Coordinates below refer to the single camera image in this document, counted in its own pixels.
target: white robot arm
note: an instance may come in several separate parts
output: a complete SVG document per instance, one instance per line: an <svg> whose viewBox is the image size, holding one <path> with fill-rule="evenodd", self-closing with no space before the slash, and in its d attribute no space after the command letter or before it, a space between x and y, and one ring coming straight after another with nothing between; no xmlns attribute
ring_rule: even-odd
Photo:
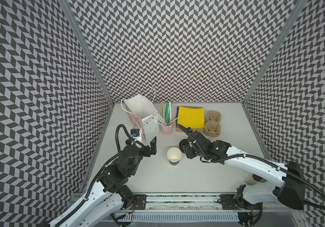
<svg viewBox="0 0 325 227"><path fill-rule="evenodd" d="M121 127L129 138L123 151L120 150L118 141L118 131ZM181 125L178 127L187 134L187 139L182 140L179 144L180 150L187 158L192 159L200 156L202 162L219 162L236 166L251 172L260 179L267 180L266 183L253 186L241 185L234 197L237 207L247 209L257 203L281 202L296 210L302 210L304 204L325 210L325 206L304 201L305 185L318 192L324 199L325 194L303 179L303 173L295 162L285 165L262 159L220 140L212 143L201 133L190 128ZM51 221L50 227L94 226L121 208L131 207L133 193L125 183L131 175L135 174L143 157L156 154L156 138L151 141L150 148L139 142L136 139L138 136L138 129L132 129L129 134L124 125L118 126L115 136L118 154L102 166L83 197L62 215ZM116 223L119 223L115 216L111 216Z"/></svg>

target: white table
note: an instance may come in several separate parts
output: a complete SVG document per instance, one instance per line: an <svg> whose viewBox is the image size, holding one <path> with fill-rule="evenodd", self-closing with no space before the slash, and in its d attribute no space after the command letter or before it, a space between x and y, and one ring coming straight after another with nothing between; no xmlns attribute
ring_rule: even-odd
<svg viewBox="0 0 325 227"><path fill-rule="evenodd" d="M155 105L156 109L161 111L161 104ZM222 115L220 136L205 137L210 141L223 140L252 155L264 157L240 103L173 103L173 116L176 115L177 106L203 107L205 112L209 110L220 112ZM116 154L114 137L119 124L124 124L128 131L132 129L127 113L119 104L116 104L93 166L91 178L110 157ZM174 131L171 135L156 136L156 155L144 157L136 175L130 177L126 183L134 193L235 193L249 175L247 171L234 166L202 163L199 157L188 159L185 154L178 165L171 166L166 152L169 148L178 148L179 142L185 139L186 135L183 132L176 132L174 124ZM125 147L126 139L125 133L120 129L121 150Z"/></svg>

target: black cable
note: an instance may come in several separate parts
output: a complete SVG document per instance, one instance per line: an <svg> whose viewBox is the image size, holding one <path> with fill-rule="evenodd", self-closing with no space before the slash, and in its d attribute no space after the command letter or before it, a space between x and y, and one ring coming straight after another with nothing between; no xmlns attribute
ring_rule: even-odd
<svg viewBox="0 0 325 227"><path fill-rule="evenodd" d="M94 182L97 180L97 177L102 173L103 169L105 168L105 166L110 163L110 161L114 160L116 157L118 156L118 154L115 154L113 157L111 157L108 161L105 162L105 164L103 164L102 168L98 171L98 173L95 175L95 177L92 179L92 182L90 184L90 186L87 189L86 192L86 196L84 197L84 199L78 204L78 206L76 208L74 208L69 214L67 214L62 220L60 220L57 224L56 227L59 227L61 224L63 224L63 222L65 222L66 220L68 220L75 212L77 212L77 210L79 210L79 208L88 200L88 196L91 193L92 190L92 186L94 184Z"/></svg>
<svg viewBox="0 0 325 227"><path fill-rule="evenodd" d="M258 203L258 205L259 205L259 213L257 215L255 215L255 216L258 216L258 217L252 223L250 223L249 225L247 223L244 223L244 225L243 225L243 224L238 222L238 224L240 224L241 226L244 226L244 227L249 227L249 226L257 224L257 222L261 219L261 216L262 216L262 213L263 213L263 203Z"/></svg>
<svg viewBox="0 0 325 227"><path fill-rule="evenodd" d="M282 171L285 174L291 176L295 180L297 180L297 181L305 184L309 188L313 189L314 191L316 191L319 195L321 195L325 199L325 193L323 193L318 187L316 187L315 185L313 185L310 182L306 181L305 179L302 179L301 177L297 176L296 174L291 173L290 171L288 171L286 169L279 168L278 165L275 165L274 163L270 162L267 159L263 159L263 158L260 158L260 157L257 157L257 156L251 155L251 154L245 154L245 155L244 154L235 154L235 155L231 155L229 157L221 158L219 160L211 160L211 162L216 163L216 162L227 161L227 160L232 159L232 158L239 158L239 157L244 157L244 156L246 158L253 158L253 159L262 161L262 162L264 162L264 163L266 163L266 164L268 164L268 165L270 165L270 166L272 166L272 167L274 167L276 169L279 169L280 171ZM309 205L309 206L313 206L313 207L316 207L316 208L325 210L325 206L321 206L321 205L312 203L312 202L307 201L307 200L305 200L304 203L307 204L307 205Z"/></svg>
<svg viewBox="0 0 325 227"><path fill-rule="evenodd" d="M123 227L125 227L125 226L128 226L129 224L131 224L132 222L119 222L119 221L117 221L117 219L115 218L115 216L113 215L113 214L111 214L111 217L112 217L112 219L115 221L115 223L118 225L118 226L123 226Z"/></svg>
<svg viewBox="0 0 325 227"><path fill-rule="evenodd" d="M203 154L203 156L204 156L204 159L205 160L209 160L210 158L207 156L207 152L199 145L199 141L197 141L196 139L194 139L191 135L190 135L190 133L189 133L189 131L187 130L187 128L185 128L183 125L180 125L180 124L177 124L177 126L188 136L188 137L190 137L190 139L192 139L195 143L194 144L196 144L197 145L197 147L199 148L199 150L201 150L201 152L202 152L202 154Z"/></svg>
<svg viewBox="0 0 325 227"><path fill-rule="evenodd" d="M119 153L121 151L121 148L120 148L120 142L119 142L119 139L118 139L118 132L120 130L120 128L123 128L123 130L125 131L125 134L127 135L127 137L129 139L131 139L132 141L134 141L134 138L131 137L131 134L128 133L126 127L123 125L123 124L120 124L117 126L116 128L116 132L115 132L115 140L116 140L116 146L117 146L117 153ZM144 149L144 144L141 143L140 141L134 141L135 143L139 144L141 147L139 148L140 151L142 151Z"/></svg>
<svg viewBox="0 0 325 227"><path fill-rule="evenodd" d="M92 187L93 187L93 184L94 182L96 182L98 176L102 173L102 171L104 170L104 168L106 167L106 165L108 163L110 163L112 160L114 160L116 157L118 157L118 153L121 151L121 148L120 148L120 143L119 143L119 139L118 139L118 133L119 133L119 130L120 128L123 128L124 131L125 131L125 134L127 135L128 138L130 138L131 140L133 140L133 138L131 137L131 135L128 133L126 127L123 125L123 124L120 124L119 126L117 126L116 128L116 132L115 132L115 140L116 140L116 146L117 146L117 154L115 154L113 157L111 157L109 160L107 160L103 166L101 167L101 169L98 171L98 173L94 176L94 178L92 179L92 182L90 184L90 186L88 187L87 191L86 191L86 195L84 197L84 199L78 204L78 206L76 206L76 208L74 208L69 214L67 214L62 220L60 220L55 226L56 227L59 227L61 224L63 224L63 222L65 222L66 220L68 220L75 212L77 212L79 210L79 208L86 202L88 201L88 196L90 195L91 193L91 190L92 190ZM140 144L141 145L141 148L139 148L140 150L143 150L144 149L144 145L139 142L139 141L135 141L136 143Z"/></svg>

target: pen holder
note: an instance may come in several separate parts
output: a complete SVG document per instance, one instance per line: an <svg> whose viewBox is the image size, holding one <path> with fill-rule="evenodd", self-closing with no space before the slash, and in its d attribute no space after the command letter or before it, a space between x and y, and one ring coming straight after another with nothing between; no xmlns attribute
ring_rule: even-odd
<svg viewBox="0 0 325 227"><path fill-rule="evenodd" d="M170 135L173 132L173 124L167 125L167 126L163 126L163 125L159 125L160 128L160 132L163 135Z"/></svg>

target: black paper cup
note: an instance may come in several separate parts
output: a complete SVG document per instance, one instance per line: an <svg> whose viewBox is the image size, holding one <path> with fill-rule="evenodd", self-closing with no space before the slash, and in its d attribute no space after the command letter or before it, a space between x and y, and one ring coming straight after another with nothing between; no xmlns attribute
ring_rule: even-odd
<svg viewBox="0 0 325 227"><path fill-rule="evenodd" d="M172 166L176 166L179 163L182 156L179 148L170 148L166 155Z"/></svg>

